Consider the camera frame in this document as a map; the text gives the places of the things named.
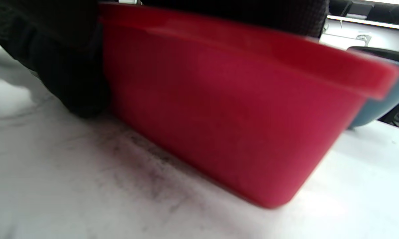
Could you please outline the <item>person's right hand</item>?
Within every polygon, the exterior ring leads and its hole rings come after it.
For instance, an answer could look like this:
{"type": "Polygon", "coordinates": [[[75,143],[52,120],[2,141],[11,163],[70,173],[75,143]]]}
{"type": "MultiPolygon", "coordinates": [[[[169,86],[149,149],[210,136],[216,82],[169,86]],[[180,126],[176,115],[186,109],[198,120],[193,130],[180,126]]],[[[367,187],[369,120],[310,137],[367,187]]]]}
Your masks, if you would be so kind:
{"type": "MultiPolygon", "coordinates": [[[[73,115],[94,118],[111,93],[102,66],[99,0],[0,0],[0,46],[28,68],[73,115]]],[[[328,0],[143,0],[320,38],[328,0]]]]}

